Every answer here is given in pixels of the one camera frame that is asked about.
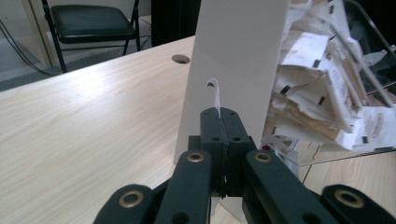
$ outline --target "black folding chair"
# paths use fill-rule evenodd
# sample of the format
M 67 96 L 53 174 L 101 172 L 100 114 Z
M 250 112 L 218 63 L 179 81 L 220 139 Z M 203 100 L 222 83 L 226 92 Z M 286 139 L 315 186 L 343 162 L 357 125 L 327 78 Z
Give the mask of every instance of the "black folding chair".
M 122 47 L 125 55 L 129 41 L 136 40 L 137 51 L 140 50 L 139 38 L 139 0 L 134 1 L 131 21 L 114 7 L 58 5 L 50 7 L 47 0 L 41 0 L 49 24 L 53 43 L 58 55 L 62 72 L 66 72 L 62 51 L 75 49 L 98 49 Z M 125 40 L 122 46 L 102 46 L 89 48 L 61 49 L 64 44 L 91 43 Z

